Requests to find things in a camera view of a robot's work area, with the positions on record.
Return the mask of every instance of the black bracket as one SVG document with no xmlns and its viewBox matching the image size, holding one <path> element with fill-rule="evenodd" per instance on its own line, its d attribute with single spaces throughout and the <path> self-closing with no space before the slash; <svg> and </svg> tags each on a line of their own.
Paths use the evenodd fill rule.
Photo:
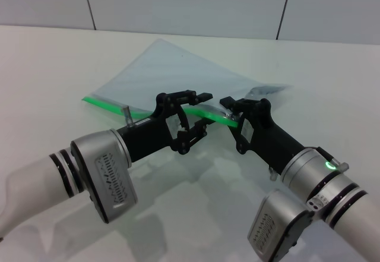
<svg viewBox="0 0 380 262">
<path fill-rule="evenodd" d="M 304 149 L 273 121 L 269 100 L 225 97 L 220 104 L 239 118 L 237 128 L 229 128 L 240 154 L 252 150 L 281 174 L 290 160 Z"/>
<path fill-rule="evenodd" d="M 212 94 L 195 91 L 161 93 L 156 97 L 156 108 L 146 119 L 118 130 L 122 136 L 132 162 L 152 154 L 166 146 L 180 154 L 189 152 L 196 142 L 207 135 L 207 124 L 214 121 L 202 118 L 190 128 L 188 118 L 181 105 L 197 105 L 213 98 Z"/>
</svg>

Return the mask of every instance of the green zipper seal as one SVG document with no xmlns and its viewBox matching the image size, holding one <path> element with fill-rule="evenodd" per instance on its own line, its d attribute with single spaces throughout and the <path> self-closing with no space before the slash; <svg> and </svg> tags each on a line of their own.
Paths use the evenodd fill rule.
<svg viewBox="0 0 380 262">
<path fill-rule="evenodd" d="M 93 97 L 84 97 L 82 100 L 87 103 L 91 103 L 92 105 L 98 106 L 102 109 L 105 109 L 106 111 L 113 112 L 117 115 L 123 115 L 121 108 L 117 105 L 113 105 L 111 103 L 107 103 L 102 100 L 95 99 Z M 212 112 L 207 112 L 207 111 L 203 111 L 203 110 L 195 109 L 195 108 L 184 108 L 183 110 L 185 111 L 185 113 L 189 115 L 196 115 L 201 118 L 208 118 L 220 124 L 228 125 L 229 127 L 238 127 L 237 125 L 238 123 L 236 121 L 233 121 L 229 118 L 225 118 L 224 116 L 221 116 L 221 115 L 216 115 Z M 131 111 L 131 116 L 134 119 L 143 119 L 143 118 L 147 118 L 150 115 L 151 115 L 151 112 Z"/>
</svg>

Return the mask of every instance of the white wall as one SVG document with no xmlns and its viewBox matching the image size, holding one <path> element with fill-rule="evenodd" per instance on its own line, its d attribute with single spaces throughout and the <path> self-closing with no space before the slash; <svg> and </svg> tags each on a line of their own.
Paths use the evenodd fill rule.
<svg viewBox="0 0 380 262">
<path fill-rule="evenodd" d="M 0 24 L 93 29 L 87 0 L 0 0 Z"/>
<path fill-rule="evenodd" d="M 99 30 L 275 39 L 285 0 L 90 0 Z M 87 0 L 0 0 L 0 25 L 93 29 Z M 380 0 L 289 0 L 279 39 L 380 45 Z"/>
<path fill-rule="evenodd" d="M 289 0 L 279 39 L 380 44 L 380 0 Z"/>
<path fill-rule="evenodd" d="M 100 30 L 275 39 L 285 0 L 90 0 Z"/>
</svg>

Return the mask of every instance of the metal pin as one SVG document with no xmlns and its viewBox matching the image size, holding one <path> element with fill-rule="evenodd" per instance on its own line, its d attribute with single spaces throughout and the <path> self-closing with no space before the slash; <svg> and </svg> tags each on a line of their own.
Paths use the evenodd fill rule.
<svg viewBox="0 0 380 262">
<path fill-rule="evenodd" d="M 269 174 L 269 180 L 274 182 L 277 179 L 278 173 L 272 167 L 269 167 Z"/>
<path fill-rule="evenodd" d="M 348 169 L 350 169 L 350 166 L 346 163 L 346 162 L 343 162 L 341 163 L 339 166 L 338 166 L 338 170 L 342 173 L 344 173 L 345 171 L 347 171 Z"/>
<path fill-rule="evenodd" d="M 126 126 L 127 127 L 133 126 L 134 123 L 131 116 L 131 111 L 129 110 L 129 106 L 124 106 L 121 111 L 124 115 Z"/>
<path fill-rule="evenodd" d="M 335 158 L 333 158 L 330 163 L 333 164 L 335 167 L 338 167 L 340 165 L 340 162 Z"/>
</svg>

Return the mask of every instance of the black ring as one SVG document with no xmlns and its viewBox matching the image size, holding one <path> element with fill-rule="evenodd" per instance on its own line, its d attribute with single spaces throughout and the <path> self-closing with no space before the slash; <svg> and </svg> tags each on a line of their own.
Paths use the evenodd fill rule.
<svg viewBox="0 0 380 262">
<path fill-rule="evenodd" d="M 328 182 L 330 182 L 333 178 L 335 178 L 339 174 L 341 174 L 341 172 L 338 170 L 335 170 L 335 171 L 332 171 L 331 173 L 329 173 L 325 178 L 323 178 L 323 180 L 321 182 L 319 182 L 319 184 L 314 188 L 314 190 L 311 191 L 311 193 L 309 194 L 308 199 L 306 201 L 310 200 L 312 197 L 317 195 L 317 193 L 319 193 L 319 191 L 322 190 L 322 188 Z"/>
<path fill-rule="evenodd" d="M 333 198 L 330 201 L 330 203 L 327 205 L 326 210 L 324 211 L 324 213 L 322 215 L 322 220 L 326 221 L 327 216 L 332 212 L 332 210 L 340 202 L 340 200 L 345 195 L 347 195 L 350 191 L 352 191 L 353 189 L 355 189 L 357 187 L 358 187 L 358 185 L 356 185 L 355 183 L 351 183 L 350 185 L 346 186 L 343 190 L 341 190 L 340 193 L 335 198 Z"/>
<path fill-rule="evenodd" d="M 65 168 L 63 167 L 61 161 L 59 161 L 56 154 L 50 154 L 49 157 L 53 160 L 55 166 L 58 168 L 59 174 L 61 175 L 62 182 L 64 183 L 69 198 L 72 198 L 74 196 L 74 192 L 70 186 L 69 178 L 67 177 Z"/>
<path fill-rule="evenodd" d="M 67 163 L 67 166 L 70 169 L 70 172 L 72 174 L 72 177 L 74 178 L 75 184 L 77 185 L 78 192 L 79 193 L 83 192 L 82 180 L 79 177 L 79 174 L 78 174 L 78 172 L 77 172 L 74 164 L 72 163 L 69 154 L 67 153 L 67 151 L 65 149 L 62 149 L 60 151 L 60 154 L 64 157 L 64 159 L 65 159 L 65 161 Z"/>
<path fill-rule="evenodd" d="M 340 210 L 337 212 L 337 214 L 331 219 L 330 221 L 330 227 L 334 229 L 335 225 L 337 224 L 338 220 L 344 215 L 344 213 L 361 197 L 366 195 L 367 192 L 365 190 L 361 190 L 360 192 L 356 193 L 355 195 L 350 198 L 343 207 L 340 208 Z"/>
</svg>

